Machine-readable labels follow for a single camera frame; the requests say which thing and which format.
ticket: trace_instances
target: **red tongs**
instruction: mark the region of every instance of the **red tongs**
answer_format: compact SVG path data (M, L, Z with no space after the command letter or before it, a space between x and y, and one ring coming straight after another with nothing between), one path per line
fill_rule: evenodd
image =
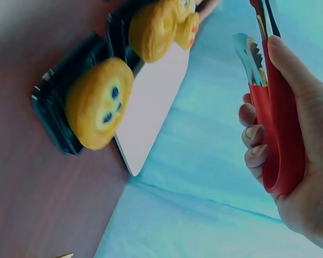
M261 30L268 79L262 66L262 55L253 38L237 34L233 36L233 44L247 72L251 100L257 113L256 123L265 129L264 144L268 145L269 153L262 165L263 185L271 194L288 195L305 172L305 149L296 98L269 58L267 27L271 27L271 34L280 37L271 5L268 0L250 0L250 4L256 10Z

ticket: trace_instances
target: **baked good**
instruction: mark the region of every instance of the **baked good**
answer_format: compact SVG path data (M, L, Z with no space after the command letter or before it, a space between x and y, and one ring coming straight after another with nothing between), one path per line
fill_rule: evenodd
M190 13L195 11L195 0L174 0L179 23L183 23Z
M159 0L142 7L129 26L129 45L146 63L161 59L171 47L177 28L174 0Z
M194 44L199 25L199 13L191 13L183 23L178 25L175 35L176 43L184 50L190 49Z
M134 76L119 58L84 72L69 89L67 121L85 147L98 150L113 138L127 108Z

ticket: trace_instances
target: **fingernail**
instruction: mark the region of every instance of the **fingernail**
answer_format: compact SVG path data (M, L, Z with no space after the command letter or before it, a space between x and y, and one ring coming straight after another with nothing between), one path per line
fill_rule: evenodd
M260 156L264 150L267 148L267 145L259 145L251 150L252 156Z
M245 135L248 137L248 139L253 140L260 127L261 125L253 125L251 127L248 127L245 131Z
M268 42L269 42L269 44L271 44L272 46L275 46L275 47L282 47L285 45L282 38L275 36L275 35L271 36L269 38Z

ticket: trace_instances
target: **red silicone grip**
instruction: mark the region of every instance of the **red silicone grip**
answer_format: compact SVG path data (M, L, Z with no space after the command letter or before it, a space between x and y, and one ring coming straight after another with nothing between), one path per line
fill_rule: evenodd
M262 165L263 185L271 194L288 195L304 177L305 149L296 98L285 78L271 63L268 40L263 40L268 87L249 84L257 121L265 128L269 153Z

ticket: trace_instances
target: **wooden table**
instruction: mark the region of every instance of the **wooden table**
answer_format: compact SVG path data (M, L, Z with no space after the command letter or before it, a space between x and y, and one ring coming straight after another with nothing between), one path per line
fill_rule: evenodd
M129 177L116 143L76 157L30 105L45 71L120 2L0 1L0 258L92 258Z

